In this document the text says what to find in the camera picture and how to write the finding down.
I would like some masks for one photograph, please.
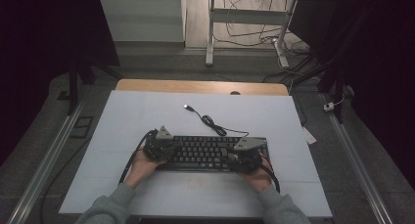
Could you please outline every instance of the person's right hand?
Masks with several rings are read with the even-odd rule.
[[[262,158],[262,164],[272,171],[271,164],[265,158]],[[237,174],[243,177],[257,193],[262,192],[272,184],[271,177],[261,168],[258,168],[252,173]]]

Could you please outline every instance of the person's left hand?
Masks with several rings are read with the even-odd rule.
[[[166,163],[166,161],[150,160],[146,157],[144,152],[140,150],[135,155],[135,158],[131,164],[131,171],[128,177],[125,179],[124,183],[130,186],[132,189],[135,189],[138,184],[152,175],[157,166],[163,163]]]

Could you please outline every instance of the white panel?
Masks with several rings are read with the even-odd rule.
[[[182,0],[101,0],[114,41],[183,42]]]

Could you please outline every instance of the gray sweater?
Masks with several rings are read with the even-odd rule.
[[[125,223],[129,216],[128,206],[134,196],[134,190],[121,183],[108,198],[97,198],[92,207],[79,217],[76,224]],[[290,195],[281,196],[273,186],[267,187],[257,197],[265,210],[263,216],[265,224],[310,223],[293,203]]]

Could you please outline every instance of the keyboard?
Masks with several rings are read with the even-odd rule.
[[[241,137],[174,136],[174,154],[157,170],[229,172],[227,164],[222,163],[220,157],[228,157],[225,147],[233,147],[240,139]],[[258,150],[269,157],[267,145]]]

